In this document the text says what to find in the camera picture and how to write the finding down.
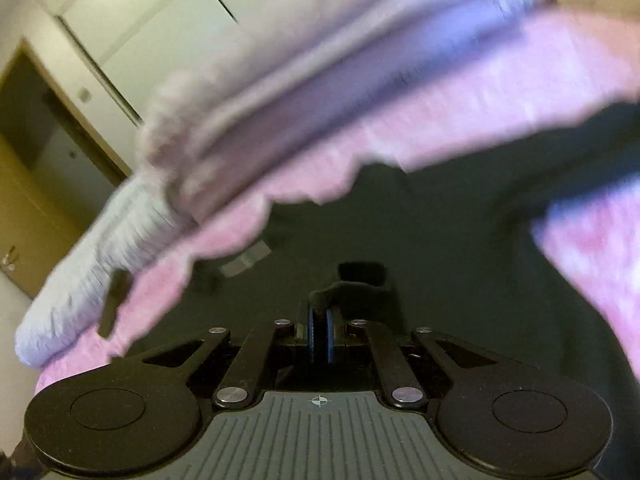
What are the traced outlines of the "white wardrobe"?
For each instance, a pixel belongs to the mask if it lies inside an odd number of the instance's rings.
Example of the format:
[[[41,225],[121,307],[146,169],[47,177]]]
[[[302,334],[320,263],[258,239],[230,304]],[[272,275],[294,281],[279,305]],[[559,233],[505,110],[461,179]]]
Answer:
[[[137,119],[171,73],[265,0],[43,0]]]

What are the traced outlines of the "pink floral bed blanket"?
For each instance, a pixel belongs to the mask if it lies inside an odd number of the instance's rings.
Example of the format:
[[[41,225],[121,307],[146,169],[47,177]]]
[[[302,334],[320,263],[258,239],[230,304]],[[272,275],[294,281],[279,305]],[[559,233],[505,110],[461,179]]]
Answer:
[[[182,297],[192,264],[247,244],[272,203],[343,195],[360,166],[423,167],[574,122],[609,100],[639,93],[639,22],[557,6],[529,18],[518,36],[431,84],[356,120],[260,179],[213,218],[194,224],[143,271],[119,307],[111,337],[98,319],[40,371],[47,387],[120,356]]]

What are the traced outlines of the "folded lilac blanket stack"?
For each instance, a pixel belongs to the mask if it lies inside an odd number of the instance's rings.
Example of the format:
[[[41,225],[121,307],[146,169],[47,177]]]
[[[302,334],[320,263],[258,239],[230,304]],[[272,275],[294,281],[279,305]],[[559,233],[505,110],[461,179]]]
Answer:
[[[155,93],[134,176],[203,220],[302,148],[548,0],[267,0]]]

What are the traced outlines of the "wooden door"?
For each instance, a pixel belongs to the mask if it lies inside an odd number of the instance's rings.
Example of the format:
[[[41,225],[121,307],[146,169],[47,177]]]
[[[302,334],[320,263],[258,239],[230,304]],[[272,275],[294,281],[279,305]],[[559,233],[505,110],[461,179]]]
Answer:
[[[29,298],[130,173],[21,40],[1,72],[1,272]]]

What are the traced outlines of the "light grey striped pillow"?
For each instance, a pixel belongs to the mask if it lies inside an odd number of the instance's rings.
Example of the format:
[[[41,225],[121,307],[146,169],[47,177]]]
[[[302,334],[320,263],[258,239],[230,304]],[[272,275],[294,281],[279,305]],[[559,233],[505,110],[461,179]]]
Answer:
[[[171,188],[143,174],[127,179],[32,300],[15,331],[17,359],[31,368],[46,366],[101,317],[118,271],[143,271],[192,226]]]

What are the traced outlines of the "black garment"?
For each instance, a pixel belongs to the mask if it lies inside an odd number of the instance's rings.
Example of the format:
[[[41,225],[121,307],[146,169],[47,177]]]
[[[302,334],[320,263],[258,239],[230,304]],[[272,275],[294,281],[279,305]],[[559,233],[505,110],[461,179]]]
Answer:
[[[637,379],[608,323],[529,226],[554,202],[638,169],[634,103],[413,172],[365,166],[337,200],[272,205],[258,236],[268,255],[249,269],[227,278],[221,260],[195,263],[181,299],[130,353],[213,326],[241,340],[259,322],[302,315],[341,263],[376,262],[396,290],[396,333],[430,326],[590,387],[613,415],[600,474],[637,478]]]

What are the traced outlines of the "black remote control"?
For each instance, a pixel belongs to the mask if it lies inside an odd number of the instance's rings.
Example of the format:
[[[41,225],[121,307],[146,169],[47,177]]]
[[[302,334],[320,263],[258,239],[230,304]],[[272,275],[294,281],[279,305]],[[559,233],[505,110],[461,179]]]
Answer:
[[[111,337],[117,320],[119,307],[129,296],[134,276],[125,269],[115,269],[111,274],[110,286],[104,296],[102,314],[96,332],[103,339]]]

